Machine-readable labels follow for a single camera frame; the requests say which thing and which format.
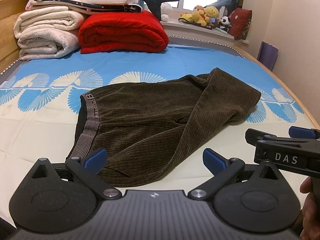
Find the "metal screw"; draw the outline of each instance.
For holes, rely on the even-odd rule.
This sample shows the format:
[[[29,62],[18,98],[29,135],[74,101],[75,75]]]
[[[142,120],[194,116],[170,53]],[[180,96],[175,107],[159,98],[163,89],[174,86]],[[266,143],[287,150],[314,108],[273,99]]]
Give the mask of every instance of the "metal screw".
[[[115,197],[119,195],[119,191],[115,188],[108,188],[103,191],[106,197]]]
[[[202,189],[194,189],[193,191],[191,191],[191,196],[196,198],[201,198],[201,197],[204,197],[205,195],[207,195],[207,193]]]

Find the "blue bed sheet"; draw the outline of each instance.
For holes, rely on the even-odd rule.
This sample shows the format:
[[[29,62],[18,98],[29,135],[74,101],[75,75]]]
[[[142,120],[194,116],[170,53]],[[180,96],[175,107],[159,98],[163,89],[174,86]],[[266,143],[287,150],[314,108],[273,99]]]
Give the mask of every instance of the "blue bed sheet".
[[[214,49],[169,45],[162,53],[109,52],[80,54],[61,59],[32,60],[0,88],[0,105],[19,96],[20,111],[37,111],[71,86],[68,107],[80,109],[79,96],[88,90],[119,82],[162,82],[187,74],[220,68],[259,90],[261,99],[248,122],[263,122],[273,114],[296,122],[302,109],[280,84],[257,64]]]

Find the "wooden bed frame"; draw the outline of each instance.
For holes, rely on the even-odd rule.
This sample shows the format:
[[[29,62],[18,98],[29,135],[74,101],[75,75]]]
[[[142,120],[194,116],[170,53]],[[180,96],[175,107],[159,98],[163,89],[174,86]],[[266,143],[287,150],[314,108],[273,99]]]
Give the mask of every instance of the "wooden bed frame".
[[[13,26],[18,16],[25,11],[25,6],[28,0],[0,0],[0,73],[5,70],[10,64],[19,59],[20,48],[17,45],[17,40],[13,35]],[[248,60],[253,61],[260,65],[266,72],[269,73],[287,92],[293,97],[293,99],[299,104],[301,109],[305,112],[316,129],[320,129],[319,124],[302,104],[302,102],[296,97],[296,95],[269,69],[267,69],[262,63],[257,61],[253,56],[247,53],[245,50],[235,47]]]

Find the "blue gripper pad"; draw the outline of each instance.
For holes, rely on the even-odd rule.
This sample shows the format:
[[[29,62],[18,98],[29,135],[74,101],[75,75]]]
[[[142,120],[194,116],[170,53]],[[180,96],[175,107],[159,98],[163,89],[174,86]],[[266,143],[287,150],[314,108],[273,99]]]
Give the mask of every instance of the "blue gripper pad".
[[[107,164],[107,151],[99,148],[81,160],[82,165],[96,175]]]
[[[213,174],[217,175],[230,165],[230,161],[210,148],[206,148],[202,154],[204,166]]]
[[[291,126],[289,128],[289,136],[291,138],[316,139],[316,133],[312,129]]]

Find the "finger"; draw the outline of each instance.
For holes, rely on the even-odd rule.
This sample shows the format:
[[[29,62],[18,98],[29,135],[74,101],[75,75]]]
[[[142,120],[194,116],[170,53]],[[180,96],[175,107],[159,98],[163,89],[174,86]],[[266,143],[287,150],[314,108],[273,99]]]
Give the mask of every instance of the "finger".
[[[305,231],[302,230],[301,234],[300,234],[300,238],[302,240],[310,240],[309,237],[306,235]]]
[[[313,220],[316,220],[317,217],[317,205],[315,203],[315,197],[313,193],[309,193],[306,197],[306,200],[304,202],[304,205],[302,207],[302,214],[303,217],[308,221],[312,222]]]
[[[320,237],[320,226],[319,224],[312,224],[303,220],[303,231],[305,234],[305,237],[310,240],[318,240]]]
[[[312,191],[312,181],[310,177],[307,177],[304,182],[300,185],[301,193],[309,193]]]

